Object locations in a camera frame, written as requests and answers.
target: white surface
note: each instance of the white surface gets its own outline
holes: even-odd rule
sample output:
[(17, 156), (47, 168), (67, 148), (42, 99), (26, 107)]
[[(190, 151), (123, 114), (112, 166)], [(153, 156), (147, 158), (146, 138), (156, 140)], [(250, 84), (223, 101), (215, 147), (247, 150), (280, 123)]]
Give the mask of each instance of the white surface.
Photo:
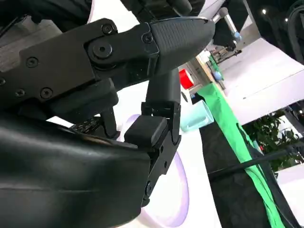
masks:
[(279, 171), (278, 184), (301, 226), (304, 226), (304, 164)]
[(304, 66), (262, 38), (219, 65), (241, 124), (304, 99)]
[(120, 0), (93, 0), (89, 22), (102, 18), (111, 19), (124, 32), (139, 24), (136, 17), (129, 12)]
[(225, 0), (206, 0), (199, 16), (212, 19), (224, 2)]

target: black cable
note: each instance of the black cable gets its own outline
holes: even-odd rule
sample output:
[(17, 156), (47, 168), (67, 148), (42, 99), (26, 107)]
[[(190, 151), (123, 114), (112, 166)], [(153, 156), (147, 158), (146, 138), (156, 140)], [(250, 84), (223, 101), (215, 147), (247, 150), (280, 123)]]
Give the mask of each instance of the black cable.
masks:
[(5, 35), (5, 33), (10, 30), (19, 20), (21, 17), (16, 17), (14, 18), (8, 25), (4, 26), (1, 30), (0, 30), (0, 38), (3, 37)]
[(304, 11), (304, 5), (302, 5), (298, 8), (295, 8), (291, 12), (291, 14), (288, 18), (288, 36), (289, 36), (289, 39), (290, 39), (292, 49), (294, 51), (295, 59), (298, 62), (300, 62), (301, 64), (304, 64), (303, 54), (301, 52), (301, 47), (299, 45), (298, 38), (296, 36), (296, 30), (295, 30), (295, 22), (296, 22), (298, 14), (301, 11)]

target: textured grip surface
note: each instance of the textured grip surface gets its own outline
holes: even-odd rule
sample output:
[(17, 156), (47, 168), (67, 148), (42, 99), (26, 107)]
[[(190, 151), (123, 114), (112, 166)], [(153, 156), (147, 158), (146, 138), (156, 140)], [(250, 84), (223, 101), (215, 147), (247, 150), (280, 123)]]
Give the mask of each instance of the textured grip surface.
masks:
[(151, 24), (160, 50), (155, 73), (172, 70), (198, 55), (211, 41), (215, 24), (196, 17), (167, 19)]

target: green fabric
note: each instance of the green fabric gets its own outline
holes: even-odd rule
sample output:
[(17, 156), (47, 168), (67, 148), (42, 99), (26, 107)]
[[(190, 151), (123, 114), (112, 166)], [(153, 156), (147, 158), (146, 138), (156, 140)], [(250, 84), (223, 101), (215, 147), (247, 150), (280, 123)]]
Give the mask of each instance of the green fabric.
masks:
[[(205, 98), (214, 119), (221, 128), (238, 160), (240, 162), (251, 160), (252, 158), (250, 153), (237, 127), (238, 120), (216, 85), (213, 83), (209, 84), (208, 86), (200, 89), (198, 94)], [(248, 141), (252, 144), (248, 135), (246, 136)], [(284, 228), (279, 212), (274, 204), (271, 191), (263, 177), (263, 174), (256, 166), (247, 168), (246, 173), (252, 179), (257, 191), (264, 201), (271, 228)]]

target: white wall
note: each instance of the white wall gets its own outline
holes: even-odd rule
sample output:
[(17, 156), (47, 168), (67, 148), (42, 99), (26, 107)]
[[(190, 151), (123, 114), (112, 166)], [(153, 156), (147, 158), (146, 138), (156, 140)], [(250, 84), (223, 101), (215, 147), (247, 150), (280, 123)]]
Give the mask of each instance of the white wall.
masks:
[(301, 226), (304, 226), (304, 164), (279, 171), (278, 184)]
[(304, 99), (304, 66), (262, 38), (221, 63), (220, 69), (228, 102), (241, 124)]

